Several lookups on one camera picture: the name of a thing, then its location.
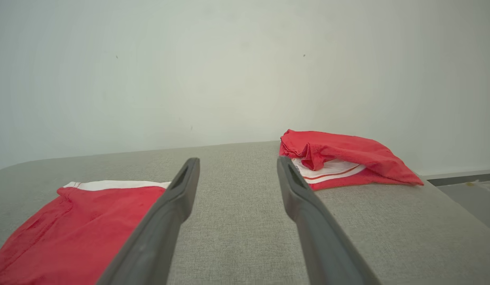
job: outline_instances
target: floor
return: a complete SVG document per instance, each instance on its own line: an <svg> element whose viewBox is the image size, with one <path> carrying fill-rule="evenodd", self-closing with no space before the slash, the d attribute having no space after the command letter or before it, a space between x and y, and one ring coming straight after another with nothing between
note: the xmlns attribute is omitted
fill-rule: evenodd
<svg viewBox="0 0 490 285"><path fill-rule="evenodd" d="M490 181L467 182L438 188L490 228Z"/></svg>

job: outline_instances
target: white wall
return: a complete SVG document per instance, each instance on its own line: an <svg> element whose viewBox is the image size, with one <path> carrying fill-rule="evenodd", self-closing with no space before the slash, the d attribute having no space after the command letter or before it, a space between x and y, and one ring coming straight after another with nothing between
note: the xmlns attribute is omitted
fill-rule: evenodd
<svg viewBox="0 0 490 285"><path fill-rule="evenodd" d="M490 169L490 0L0 0L0 169L288 128Z"/></svg>

